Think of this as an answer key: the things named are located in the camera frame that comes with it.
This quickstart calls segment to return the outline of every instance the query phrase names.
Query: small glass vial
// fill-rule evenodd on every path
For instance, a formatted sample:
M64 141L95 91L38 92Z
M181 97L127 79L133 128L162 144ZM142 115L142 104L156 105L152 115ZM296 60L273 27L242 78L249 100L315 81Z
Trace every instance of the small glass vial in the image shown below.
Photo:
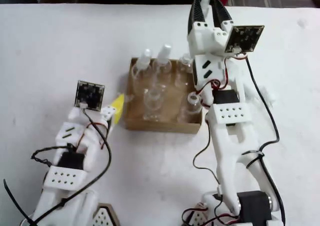
M170 52L171 46L164 45L152 64L152 69L155 73L154 83L160 85L162 90L165 90L171 83L172 64L169 59Z
M200 96L191 92L181 102L177 121L179 123L197 123L202 110Z
M164 104L164 92L160 86L154 86L144 95L144 114L146 121L158 122L161 119L161 111Z
M174 85L178 88L186 88L193 81L192 58L190 54L184 54L178 61Z
M131 69L133 91L136 96L143 96L152 83L150 65L151 51L146 49Z

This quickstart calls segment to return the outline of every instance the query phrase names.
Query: robotic arm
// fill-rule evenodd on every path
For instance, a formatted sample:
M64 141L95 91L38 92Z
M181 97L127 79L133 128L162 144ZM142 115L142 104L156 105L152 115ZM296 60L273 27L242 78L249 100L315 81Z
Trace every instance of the robotic arm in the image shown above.
M49 166L34 213L27 216L4 185L25 220L20 225L38 226L116 226L118 218L110 204L99 203L99 195L90 186L111 164L107 136L121 116L124 95L101 109L104 86L78 81L75 104L55 138L55 146L37 150L32 159ZM101 153L108 153L106 167L97 176L93 172ZM36 157L39 152L57 149L52 162Z
M247 60L247 53L254 51L263 29L264 26L237 26L219 0L194 0L188 21L187 40L194 57L194 85L202 104L208 108L205 120L217 160L216 197L223 200L231 213L238 215L241 223L236 225L283 225L271 215L280 205L263 165L251 163L262 152L254 133L241 74L229 60ZM232 63L232 67L227 68L227 63ZM237 163L249 166L260 191L237 193L234 181ZM212 194L204 199L211 211L214 210L213 201Z

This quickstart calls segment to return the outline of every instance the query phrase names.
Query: bracket with holes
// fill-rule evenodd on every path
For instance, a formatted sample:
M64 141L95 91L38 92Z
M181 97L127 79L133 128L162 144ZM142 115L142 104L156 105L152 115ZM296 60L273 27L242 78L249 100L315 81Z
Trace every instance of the bracket with holes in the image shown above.
M218 124L232 124L251 121L247 103L224 103L213 105Z
M198 226L198 225L201 225L203 224L204 222L207 221L207 217L205 216L205 214L203 212L194 212L190 221L189 221L189 224L190 225L193 225L193 226Z
M43 185L63 190L77 190L84 182L86 175L87 172L83 170L51 166Z
M105 208L100 208L92 220L93 226L116 226Z
M112 116L117 112L116 108L112 106L103 107L101 109L101 115L105 121L108 121L112 118Z

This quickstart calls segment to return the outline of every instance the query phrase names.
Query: black circuit board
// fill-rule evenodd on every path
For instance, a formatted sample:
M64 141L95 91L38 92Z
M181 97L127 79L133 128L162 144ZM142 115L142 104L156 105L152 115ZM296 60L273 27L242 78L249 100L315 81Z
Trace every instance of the black circuit board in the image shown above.
M241 48L241 53L253 52L265 26L234 26L232 28L226 53L232 53L233 48Z
M104 97L105 86L90 82L78 81L74 106L80 107L80 103L87 103L88 109L100 111Z

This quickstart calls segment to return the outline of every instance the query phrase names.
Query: cardboard box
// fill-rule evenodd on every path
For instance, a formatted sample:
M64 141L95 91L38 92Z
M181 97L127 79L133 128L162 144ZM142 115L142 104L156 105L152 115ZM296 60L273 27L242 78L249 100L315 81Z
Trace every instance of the cardboard box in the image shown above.
M180 132L180 133L193 133L196 134L202 123L202 112L199 114L196 123L178 123L177 115L180 111L181 101L188 93L194 92L194 83L192 75L188 78L190 86L185 89L179 89L175 86L177 60L172 62L172 77L171 84L165 92L164 104L162 107L161 121L145 121L143 120L144 114L144 100L143 97L134 95L133 81L131 78L131 68L136 63L137 58L132 58L130 63L129 77L126 88L126 98L132 100L124 104L124 123L125 127L129 130L140 131L159 131L159 132Z

